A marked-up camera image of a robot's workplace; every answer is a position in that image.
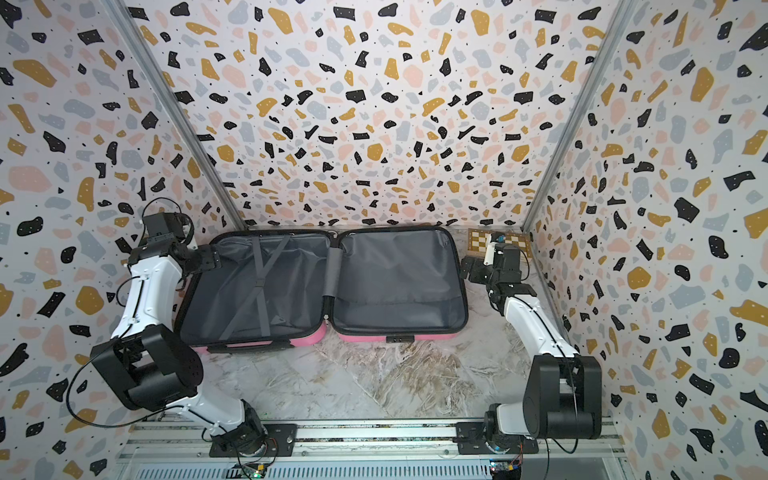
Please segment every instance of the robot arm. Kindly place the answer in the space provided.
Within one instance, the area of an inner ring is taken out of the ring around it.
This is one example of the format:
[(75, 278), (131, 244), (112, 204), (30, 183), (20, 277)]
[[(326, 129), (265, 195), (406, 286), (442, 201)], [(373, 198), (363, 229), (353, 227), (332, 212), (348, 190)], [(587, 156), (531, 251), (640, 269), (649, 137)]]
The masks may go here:
[(596, 439), (602, 423), (600, 364), (579, 355), (533, 288), (522, 282), (521, 251), (503, 243), (503, 233), (490, 237), (500, 241), (487, 242), (485, 259), (466, 257), (462, 274), (486, 285), (491, 305), (515, 328), (531, 357), (531, 371), (522, 402), (494, 404), (486, 413), (488, 444), (503, 445), (509, 435)]
[[(184, 223), (190, 224), (185, 235)], [(220, 266), (210, 246), (191, 247), (191, 221), (183, 214), (144, 218), (147, 240), (131, 251), (131, 290), (109, 341), (91, 350), (91, 362), (131, 410), (178, 412), (205, 425), (212, 456), (250, 455), (267, 438), (255, 410), (203, 378), (200, 357), (168, 328), (177, 283)]]

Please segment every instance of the terrazzo wallpaper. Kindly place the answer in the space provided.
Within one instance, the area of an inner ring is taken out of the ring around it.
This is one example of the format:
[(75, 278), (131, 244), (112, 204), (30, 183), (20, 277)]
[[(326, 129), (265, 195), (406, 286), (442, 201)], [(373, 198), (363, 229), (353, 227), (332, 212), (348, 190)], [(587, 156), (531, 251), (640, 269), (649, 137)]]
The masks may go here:
[[(86, 427), (63, 400), (122, 313), (144, 205), (178, 201), (198, 241), (226, 219), (100, 4), (0, 0), (0, 15), (0, 478), (103, 478), (126, 429)], [(83, 418), (137, 416), (95, 371), (76, 384)]]
[(638, 2), (534, 240), (638, 478), (768, 478), (765, 2)]
[(512, 225), (615, 0), (128, 0), (248, 224)]

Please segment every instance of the marble floor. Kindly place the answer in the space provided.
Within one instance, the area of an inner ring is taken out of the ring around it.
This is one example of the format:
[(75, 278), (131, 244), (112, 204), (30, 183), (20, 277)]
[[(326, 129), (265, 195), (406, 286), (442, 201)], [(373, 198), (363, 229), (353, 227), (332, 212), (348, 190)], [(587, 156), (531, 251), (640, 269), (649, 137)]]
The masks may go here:
[[(452, 233), (463, 257), (466, 230)], [(527, 282), (549, 311), (535, 270)], [(492, 403), (522, 398), (530, 359), (485, 287), (465, 285), (469, 321), (454, 339), (345, 343), (329, 329), (310, 347), (202, 355), (205, 378), (247, 400), (262, 419), (482, 417)]]

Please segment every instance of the suitcase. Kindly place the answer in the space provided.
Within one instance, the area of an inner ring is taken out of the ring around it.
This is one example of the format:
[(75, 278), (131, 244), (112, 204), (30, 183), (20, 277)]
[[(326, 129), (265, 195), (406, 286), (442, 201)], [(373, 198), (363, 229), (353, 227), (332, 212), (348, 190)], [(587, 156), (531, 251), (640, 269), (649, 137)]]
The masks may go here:
[(456, 246), (440, 227), (250, 230), (211, 245), (221, 268), (193, 276), (174, 329), (198, 351), (455, 336), (468, 319)]

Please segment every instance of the suitcase strap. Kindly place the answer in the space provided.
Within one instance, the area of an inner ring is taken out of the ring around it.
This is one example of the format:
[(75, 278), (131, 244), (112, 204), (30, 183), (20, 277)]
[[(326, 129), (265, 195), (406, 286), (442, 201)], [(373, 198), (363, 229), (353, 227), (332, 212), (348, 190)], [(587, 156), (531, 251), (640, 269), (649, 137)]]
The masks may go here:
[(229, 324), (227, 325), (227, 328), (225, 328), (224, 331), (221, 333), (219, 340), (226, 340), (230, 338), (230, 336), (232, 335), (232, 332), (240, 325), (240, 323), (242, 323), (243, 319), (247, 316), (249, 311), (248, 307), (253, 304), (254, 300), (256, 300), (257, 312), (259, 313), (259, 325), (261, 327), (261, 336), (262, 337), (270, 336), (270, 318), (268, 317), (266, 312), (266, 299), (264, 298), (264, 283), (266, 282), (266, 275), (270, 272), (272, 267), (275, 265), (275, 262), (277, 261), (277, 257), (279, 257), (280, 254), (283, 252), (283, 250), (285, 250), (285, 247), (288, 244), (289, 239), (290, 239), (290, 236), (288, 235), (283, 237), (283, 239), (277, 245), (277, 248), (275, 249), (275, 251), (272, 252), (270, 259), (266, 262), (266, 265), (265, 265), (263, 262), (263, 257), (261, 255), (261, 243), (259, 242), (259, 237), (258, 236), (253, 237), (253, 239), (251, 240), (251, 248), (253, 248), (253, 262), (256, 267), (256, 286), (253, 288), (253, 290), (251, 290), (251, 292), (248, 294), (248, 297), (240, 305), (240, 308), (232, 317), (232, 320), (230, 320)]

